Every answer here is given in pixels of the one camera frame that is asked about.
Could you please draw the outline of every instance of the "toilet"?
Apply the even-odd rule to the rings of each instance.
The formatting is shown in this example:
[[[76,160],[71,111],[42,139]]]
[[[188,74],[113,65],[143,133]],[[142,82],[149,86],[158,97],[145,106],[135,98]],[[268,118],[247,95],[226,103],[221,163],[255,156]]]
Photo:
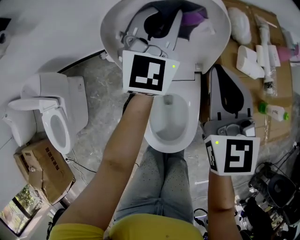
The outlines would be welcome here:
[[[173,153],[192,142],[199,121],[200,80],[195,74],[195,80],[172,81],[166,95],[154,97],[144,135],[151,147]]]
[[[145,24],[140,20],[147,17],[149,19],[154,11],[149,9],[152,11],[149,13],[146,8],[141,11],[140,9],[149,2],[152,0],[119,1],[105,15],[101,23],[100,36],[109,59],[121,69],[122,50],[149,51],[148,46],[159,47],[160,51],[153,51],[153,55],[167,56],[180,62],[166,95],[154,97],[144,135],[154,149],[174,153],[185,149],[196,134],[201,97],[200,73],[206,73],[225,49],[230,38],[231,25],[226,7],[221,0],[190,0],[206,8],[208,21],[194,28],[189,40],[174,38],[171,30],[166,36],[148,37],[145,40],[143,37],[146,32]],[[122,36],[125,36],[123,38],[125,40],[129,39],[132,44],[125,40],[120,41]]]
[[[8,106],[18,111],[39,110],[49,140],[62,154],[68,154],[72,150],[76,134],[88,123],[88,105],[81,76],[35,74],[25,82],[21,99],[10,102]],[[17,120],[11,124],[12,129],[16,122]],[[23,136],[30,139],[35,134],[35,131],[30,129],[30,133],[23,133],[18,139],[22,139]]]

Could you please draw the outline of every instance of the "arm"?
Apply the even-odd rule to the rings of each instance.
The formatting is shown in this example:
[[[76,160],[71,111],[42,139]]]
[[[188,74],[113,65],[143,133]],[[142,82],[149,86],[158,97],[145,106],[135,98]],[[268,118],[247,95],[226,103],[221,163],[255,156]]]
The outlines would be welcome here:
[[[234,219],[234,191],[231,177],[210,172],[208,186],[208,234],[210,240],[241,240]]]
[[[88,224],[105,230],[128,183],[147,126],[153,97],[134,96],[110,137],[98,172],[57,224]]]

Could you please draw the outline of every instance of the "person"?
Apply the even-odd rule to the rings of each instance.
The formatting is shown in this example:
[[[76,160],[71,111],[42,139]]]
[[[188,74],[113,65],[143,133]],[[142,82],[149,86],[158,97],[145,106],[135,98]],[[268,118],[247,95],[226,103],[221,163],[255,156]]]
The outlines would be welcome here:
[[[138,156],[153,97],[135,95],[110,137],[98,172],[53,227],[51,240],[202,240],[193,226],[188,167],[183,152],[149,147],[126,191]],[[241,240],[234,220],[230,177],[210,172],[210,240]]]

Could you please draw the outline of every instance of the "marble floor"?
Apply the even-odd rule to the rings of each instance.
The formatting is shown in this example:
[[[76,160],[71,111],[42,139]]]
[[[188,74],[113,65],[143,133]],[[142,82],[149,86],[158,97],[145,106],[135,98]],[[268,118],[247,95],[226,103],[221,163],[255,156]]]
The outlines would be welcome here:
[[[69,70],[67,76],[82,75],[85,81],[85,89],[89,108],[89,123],[78,135],[73,153],[70,158],[77,159],[83,166],[96,171],[101,162],[105,145],[118,124],[122,108],[128,98],[128,94],[122,93],[121,70],[114,64],[100,59],[98,56],[86,60]],[[299,106],[300,96],[294,94],[293,120],[291,135],[289,138],[271,143],[260,148],[259,162],[278,161],[292,147],[293,142],[299,140]],[[144,140],[140,153],[136,160],[141,161],[142,155],[148,146]],[[189,170],[189,182],[194,208],[207,208],[207,190],[209,162],[207,152],[202,140],[202,132],[198,130],[193,142],[185,150],[185,160]],[[94,176],[82,167],[79,173],[71,167],[76,177],[76,183],[66,196],[71,203],[86,187]],[[236,195],[240,198],[249,194],[247,185],[250,176],[233,177],[233,185]]]

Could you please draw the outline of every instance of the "gray jeans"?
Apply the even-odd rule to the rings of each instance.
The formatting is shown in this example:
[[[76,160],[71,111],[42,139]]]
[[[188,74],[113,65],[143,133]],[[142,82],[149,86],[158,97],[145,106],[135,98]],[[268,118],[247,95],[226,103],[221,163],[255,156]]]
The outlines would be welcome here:
[[[162,153],[148,147],[114,215],[149,213],[193,223],[193,207],[184,151]]]

